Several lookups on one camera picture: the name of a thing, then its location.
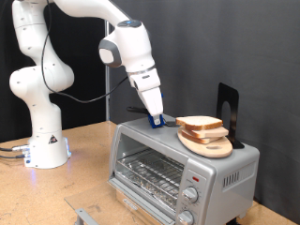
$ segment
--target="red button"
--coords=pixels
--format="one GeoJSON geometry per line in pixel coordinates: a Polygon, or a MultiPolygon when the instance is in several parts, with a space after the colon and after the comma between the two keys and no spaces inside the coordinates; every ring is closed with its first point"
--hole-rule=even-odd
{"type": "Polygon", "coordinates": [[[199,182],[199,179],[195,176],[193,176],[193,180],[199,182]]]}

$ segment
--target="black plate holder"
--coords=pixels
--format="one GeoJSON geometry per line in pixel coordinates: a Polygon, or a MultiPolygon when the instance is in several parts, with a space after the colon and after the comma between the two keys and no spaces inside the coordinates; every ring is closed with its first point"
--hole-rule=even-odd
{"type": "Polygon", "coordinates": [[[245,148],[245,146],[242,143],[240,143],[235,139],[238,100],[239,100],[239,95],[237,90],[222,82],[218,85],[216,118],[218,119],[222,118],[223,104],[225,101],[227,101],[231,107],[231,122],[230,122],[228,140],[232,143],[233,149],[245,148]]]}

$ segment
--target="oven rack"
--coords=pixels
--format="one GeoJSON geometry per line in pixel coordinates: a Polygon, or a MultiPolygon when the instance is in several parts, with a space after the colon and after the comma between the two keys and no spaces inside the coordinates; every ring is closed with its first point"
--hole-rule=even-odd
{"type": "Polygon", "coordinates": [[[118,163],[127,168],[121,172],[126,179],[175,210],[184,170],[182,164],[153,149],[124,157],[118,163]]]}

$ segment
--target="metal stand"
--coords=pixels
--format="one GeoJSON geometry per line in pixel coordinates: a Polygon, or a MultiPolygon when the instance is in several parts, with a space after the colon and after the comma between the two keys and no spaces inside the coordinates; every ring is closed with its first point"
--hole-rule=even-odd
{"type": "Polygon", "coordinates": [[[245,148],[245,146],[235,139],[236,121],[237,121],[237,109],[238,109],[239,95],[237,90],[231,88],[224,83],[218,85],[217,94],[217,118],[222,117],[222,108],[225,101],[227,101],[231,107],[231,123],[229,128],[228,140],[232,143],[233,149],[245,148]]]}
{"type": "MultiPolygon", "coordinates": [[[[111,33],[111,25],[108,21],[104,21],[105,26],[105,37],[111,33]]],[[[110,68],[105,66],[105,94],[108,94],[111,91],[111,73],[110,68]]],[[[110,100],[111,95],[105,97],[105,105],[106,105],[106,121],[111,120],[111,112],[110,112],[110,100]]]]}
{"type": "Polygon", "coordinates": [[[75,222],[74,225],[84,225],[84,222],[87,225],[98,225],[92,218],[91,216],[88,215],[88,213],[85,212],[84,209],[76,209],[75,213],[77,214],[77,221],[75,222]]]}

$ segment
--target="control knob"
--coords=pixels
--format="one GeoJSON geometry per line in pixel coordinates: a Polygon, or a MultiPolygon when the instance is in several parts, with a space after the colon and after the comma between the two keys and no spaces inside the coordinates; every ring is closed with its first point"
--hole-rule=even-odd
{"type": "Polygon", "coordinates": [[[194,217],[189,211],[182,212],[178,215],[180,225],[192,225],[194,223],[194,217]]]}
{"type": "Polygon", "coordinates": [[[195,203],[198,199],[197,190],[194,187],[188,187],[182,192],[182,196],[189,203],[195,203]]]}

